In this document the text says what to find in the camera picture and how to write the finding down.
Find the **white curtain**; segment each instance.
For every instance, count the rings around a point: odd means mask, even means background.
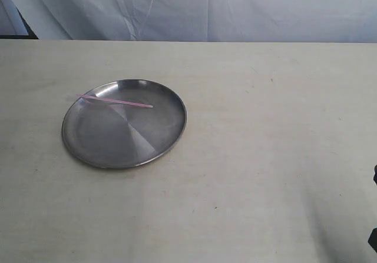
[[[13,0],[40,38],[377,42],[377,0]]]

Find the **plate rim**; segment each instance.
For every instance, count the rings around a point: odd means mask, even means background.
[[[78,98],[78,99],[75,100],[75,102],[72,103],[72,105],[68,108],[67,112],[65,113],[65,115],[63,117],[63,122],[62,122],[62,125],[61,125],[61,132],[60,133],[61,133],[61,138],[63,140],[63,144],[64,144],[65,148],[67,149],[67,151],[74,158],[76,158],[77,160],[83,162],[84,164],[87,164],[87,165],[90,165],[92,167],[99,168],[99,169],[131,169],[131,168],[140,167],[140,166],[143,166],[145,164],[151,163],[151,162],[155,161],[156,159],[159,159],[160,157],[162,157],[163,155],[165,155],[166,153],[168,153],[169,151],[171,151],[173,149],[173,147],[176,146],[176,144],[178,143],[178,141],[181,139],[181,137],[183,135],[183,132],[184,132],[184,130],[186,128],[186,124],[187,124],[187,110],[186,110],[186,106],[183,103],[182,99],[179,97],[179,95],[175,91],[173,91],[171,88],[169,88],[169,87],[167,87],[167,86],[165,86],[163,84],[160,84],[158,82],[154,82],[154,81],[151,81],[151,80],[147,80],[147,79],[119,79],[117,81],[107,82],[106,84],[96,86],[95,88],[92,88],[91,90],[87,91],[85,93],[85,95],[88,94],[88,93],[90,93],[91,91],[95,90],[96,88],[100,88],[102,86],[106,86],[106,85],[113,84],[115,82],[121,82],[121,81],[144,81],[144,82],[156,84],[158,86],[162,86],[163,88],[167,88],[169,91],[171,91],[175,95],[175,97],[178,98],[179,102],[181,103],[181,105],[183,107],[184,123],[183,123],[182,130],[181,130],[180,134],[178,135],[178,137],[176,138],[176,140],[167,149],[165,149],[163,152],[161,152],[160,154],[156,155],[153,158],[150,158],[150,159],[148,159],[146,161],[140,162],[140,163],[138,163],[136,165],[132,165],[132,166],[121,166],[121,167],[119,167],[119,166],[116,166],[116,167],[115,166],[100,166],[98,164],[94,164],[93,162],[90,162],[87,159],[81,158],[78,154],[76,154],[72,150],[72,148],[68,145],[66,137],[64,136],[64,127],[65,127],[67,116],[68,116],[69,112],[71,111],[71,109],[73,108],[73,106],[81,99],[81,98]]]

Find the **table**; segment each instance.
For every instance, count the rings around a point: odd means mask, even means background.
[[[376,54],[0,41],[0,262],[375,262]],[[80,164],[67,97],[123,78],[176,91],[186,130],[141,168]]]

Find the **stainless steel plate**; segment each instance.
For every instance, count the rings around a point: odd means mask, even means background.
[[[186,109],[172,90],[156,82],[124,79],[86,95],[150,104],[142,108],[79,98],[68,110],[62,138],[76,158],[99,168],[132,168],[166,153],[186,126]]]

